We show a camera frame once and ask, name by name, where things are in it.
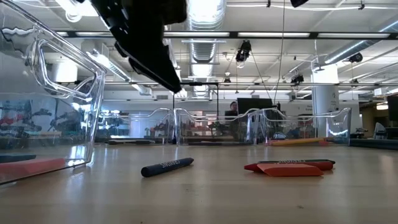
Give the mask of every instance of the ceiling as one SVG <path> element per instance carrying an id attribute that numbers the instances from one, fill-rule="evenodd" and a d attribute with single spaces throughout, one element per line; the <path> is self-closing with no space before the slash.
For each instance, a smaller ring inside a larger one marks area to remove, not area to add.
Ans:
<path id="1" fill-rule="evenodd" d="M 264 4 L 266 1 L 256 2 L 247 0 L 228 0 L 226 15 L 222 30 L 225 31 L 282 31 L 283 18 L 285 31 L 299 32 L 377 32 L 383 22 L 398 14 L 395 9 L 369 9 L 368 7 L 398 7 L 396 0 L 366 0 L 366 7 L 363 10 L 340 10 L 340 11 L 302 11 L 283 9 L 279 7 L 243 7 L 253 4 Z M 360 0 L 309 0 L 302 7 L 307 8 L 345 8 L 359 7 Z M 106 30 L 99 17 L 83 17 L 79 22 L 71 23 L 65 18 L 65 11 L 55 1 L 23 0 L 16 3 L 36 18 L 47 24 L 53 30 Z M 283 6 L 283 0 L 272 0 L 273 6 Z M 172 31 L 186 30 L 185 24 L 172 25 Z M 125 59 L 121 58 L 114 50 L 112 39 L 96 40 L 105 43 L 110 49 L 109 56 L 125 70 L 132 69 Z M 253 54 L 246 61 L 243 68 L 236 68 L 234 56 L 240 46 L 241 39 L 228 39 L 223 44 L 218 44 L 217 65 L 213 69 L 213 80 L 222 82 L 225 73 L 230 73 L 232 82 L 260 82 L 261 77 L 267 82 L 282 82 L 284 78 L 289 82 L 289 71 L 302 60 L 312 55 L 329 54 L 336 49 L 348 44 L 351 40 L 250 40 Z M 181 39 L 172 39 L 172 47 L 181 67 L 182 78 L 189 81 L 190 73 L 188 44 L 183 44 Z M 388 50 L 397 47 L 397 41 L 385 40 L 373 45 L 361 53 L 364 61 L 377 57 Z M 372 60 L 363 66 L 350 69 L 348 62 L 338 63 L 339 80 L 345 81 L 358 75 L 377 71 L 382 67 L 398 62 L 398 51 L 391 52 L 376 60 Z M 310 81 L 310 70 L 300 71 L 305 80 Z M 395 71 L 382 73 L 364 82 L 377 82 L 386 78 L 397 76 Z"/>

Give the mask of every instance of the transparent plastic container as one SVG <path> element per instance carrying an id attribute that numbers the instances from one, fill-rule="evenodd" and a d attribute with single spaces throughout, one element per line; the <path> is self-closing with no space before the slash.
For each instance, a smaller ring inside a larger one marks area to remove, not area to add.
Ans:
<path id="1" fill-rule="evenodd" d="M 196 116 L 176 108 L 175 136 L 178 145 L 247 145 L 256 142 L 259 113 L 239 116 Z"/>
<path id="2" fill-rule="evenodd" d="M 168 144 L 173 142 L 173 136 L 173 110 L 157 108 L 144 114 L 100 116 L 96 142 L 123 140 L 139 141 L 142 144 Z"/>
<path id="3" fill-rule="evenodd" d="M 10 1 L 0 21 L 0 183 L 89 162 L 106 70 Z M 57 83 L 48 54 L 90 75 Z"/>
<path id="4" fill-rule="evenodd" d="M 275 109 L 257 113 L 260 116 L 260 142 L 270 146 L 349 144 L 351 108 L 311 116 L 285 116 Z"/>

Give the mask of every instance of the wooden table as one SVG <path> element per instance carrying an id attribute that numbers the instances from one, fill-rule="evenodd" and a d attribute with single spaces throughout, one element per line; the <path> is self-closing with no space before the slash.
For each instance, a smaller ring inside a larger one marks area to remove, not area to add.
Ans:
<path id="1" fill-rule="evenodd" d="M 194 165 L 143 179 L 142 166 Z M 98 146 L 86 167 L 0 187 L 1 223 L 397 223 L 398 152 L 349 147 Z M 271 159 L 332 159 L 323 177 L 243 170 Z"/>

